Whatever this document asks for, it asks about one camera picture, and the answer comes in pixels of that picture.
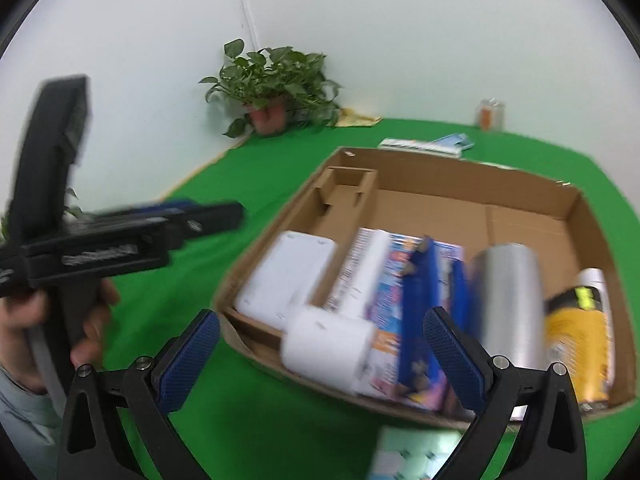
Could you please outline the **person's left hand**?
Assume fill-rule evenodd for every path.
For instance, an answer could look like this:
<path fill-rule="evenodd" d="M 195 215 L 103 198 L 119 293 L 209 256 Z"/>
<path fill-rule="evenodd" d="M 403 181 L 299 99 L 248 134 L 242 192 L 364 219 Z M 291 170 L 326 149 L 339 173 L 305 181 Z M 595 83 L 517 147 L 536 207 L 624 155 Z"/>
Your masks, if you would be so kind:
<path fill-rule="evenodd" d="M 119 291 L 111 280 L 101 282 L 100 300 L 84 321 L 85 336 L 70 350 L 70 362 L 100 367 L 104 353 L 104 334 L 112 320 L 111 307 L 119 303 Z M 1 299 L 1 365 L 22 387 L 45 393 L 27 341 L 27 330 L 42 324 L 49 313 L 49 299 L 43 290 Z"/>

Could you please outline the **grey sleeve forearm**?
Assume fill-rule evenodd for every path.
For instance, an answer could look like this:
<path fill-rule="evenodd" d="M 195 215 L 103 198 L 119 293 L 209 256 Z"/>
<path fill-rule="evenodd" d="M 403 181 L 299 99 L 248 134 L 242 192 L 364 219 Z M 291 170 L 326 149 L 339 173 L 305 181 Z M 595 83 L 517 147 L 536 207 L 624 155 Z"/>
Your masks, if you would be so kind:
<path fill-rule="evenodd" d="M 37 479 L 55 479 L 62 418 L 47 393 L 21 386 L 1 367 L 1 425 Z"/>

